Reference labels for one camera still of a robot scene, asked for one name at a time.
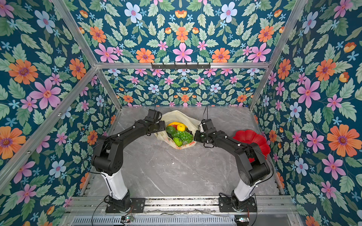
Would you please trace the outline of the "yellowish translucent plastic bag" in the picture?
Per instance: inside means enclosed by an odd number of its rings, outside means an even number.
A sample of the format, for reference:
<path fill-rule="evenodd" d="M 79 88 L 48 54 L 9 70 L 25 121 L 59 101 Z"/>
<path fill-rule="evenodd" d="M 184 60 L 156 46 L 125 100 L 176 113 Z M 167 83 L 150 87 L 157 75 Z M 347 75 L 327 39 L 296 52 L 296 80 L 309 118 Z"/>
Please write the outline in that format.
<path fill-rule="evenodd" d="M 182 150 L 196 145 L 194 137 L 200 130 L 200 121 L 190 118 L 180 111 L 171 111 L 161 118 L 166 123 L 162 132 L 155 133 L 158 140 L 166 142 L 170 147 Z"/>

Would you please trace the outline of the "red flower-shaped plastic plate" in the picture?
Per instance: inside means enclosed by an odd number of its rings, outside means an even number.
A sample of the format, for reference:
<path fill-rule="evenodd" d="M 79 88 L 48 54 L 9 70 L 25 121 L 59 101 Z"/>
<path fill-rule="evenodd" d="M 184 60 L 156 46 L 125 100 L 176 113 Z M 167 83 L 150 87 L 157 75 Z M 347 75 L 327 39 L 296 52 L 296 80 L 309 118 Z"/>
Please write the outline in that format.
<path fill-rule="evenodd" d="M 267 144 L 267 140 L 263 135 L 258 134 L 253 130 L 237 131 L 233 139 L 237 140 L 238 142 L 246 143 L 249 145 L 253 143 L 257 144 L 257 147 L 264 155 L 265 160 L 268 161 L 267 157 L 271 152 L 271 148 Z"/>

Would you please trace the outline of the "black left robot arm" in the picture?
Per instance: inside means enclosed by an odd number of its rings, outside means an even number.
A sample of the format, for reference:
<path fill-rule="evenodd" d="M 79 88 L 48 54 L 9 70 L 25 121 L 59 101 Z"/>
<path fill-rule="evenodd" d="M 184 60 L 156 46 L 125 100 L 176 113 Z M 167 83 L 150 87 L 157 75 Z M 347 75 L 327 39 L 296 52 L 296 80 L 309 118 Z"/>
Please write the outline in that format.
<path fill-rule="evenodd" d="M 150 109 L 148 115 L 114 135 L 102 136 L 94 148 L 91 164 L 101 174 L 109 190 L 110 201 L 117 207 L 128 208 L 131 198 L 125 186 L 121 167 L 123 165 L 123 150 L 140 137 L 166 130 L 162 113 Z"/>

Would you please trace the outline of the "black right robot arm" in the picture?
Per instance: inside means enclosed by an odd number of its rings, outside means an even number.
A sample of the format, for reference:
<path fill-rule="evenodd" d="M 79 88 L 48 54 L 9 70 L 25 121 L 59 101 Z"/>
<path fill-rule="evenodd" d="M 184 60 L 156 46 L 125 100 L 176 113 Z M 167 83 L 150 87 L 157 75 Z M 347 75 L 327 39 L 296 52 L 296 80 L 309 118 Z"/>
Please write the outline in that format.
<path fill-rule="evenodd" d="M 256 186 L 272 172 L 260 140 L 247 138 L 246 142 L 238 141 L 224 131 L 218 131 L 211 119 L 202 120 L 200 126 L 201 130 L 195 132 L 194 141 L 205 148 L 222 149 L 235 158 L 240 181 L 232 192 L 232 198 L 245 202 L 252 197 Z"/>

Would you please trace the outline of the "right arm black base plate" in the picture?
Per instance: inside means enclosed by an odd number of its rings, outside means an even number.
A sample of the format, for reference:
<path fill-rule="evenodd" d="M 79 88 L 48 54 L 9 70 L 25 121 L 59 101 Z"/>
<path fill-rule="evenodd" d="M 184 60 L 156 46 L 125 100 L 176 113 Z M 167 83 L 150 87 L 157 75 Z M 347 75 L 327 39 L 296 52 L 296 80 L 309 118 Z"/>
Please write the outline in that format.
<path fill-rule="evenodd" d="M 250 197 L 245 201 L 239 201 L 235 197 L 219 197 L 220 212 L 257 212 L 255 198 Z"/>

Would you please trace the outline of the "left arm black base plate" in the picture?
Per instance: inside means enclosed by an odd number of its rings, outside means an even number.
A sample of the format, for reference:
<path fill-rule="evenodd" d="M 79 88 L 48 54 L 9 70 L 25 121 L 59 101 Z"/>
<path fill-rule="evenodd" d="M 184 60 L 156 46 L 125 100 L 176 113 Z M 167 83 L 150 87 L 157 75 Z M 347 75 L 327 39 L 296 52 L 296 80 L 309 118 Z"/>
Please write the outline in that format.
<path fill-rule="evenodd" d="M 107 201 L 106 213 L 143 213 L 145 198 L 125 197 L 122 200 L 111 198 Z"/>

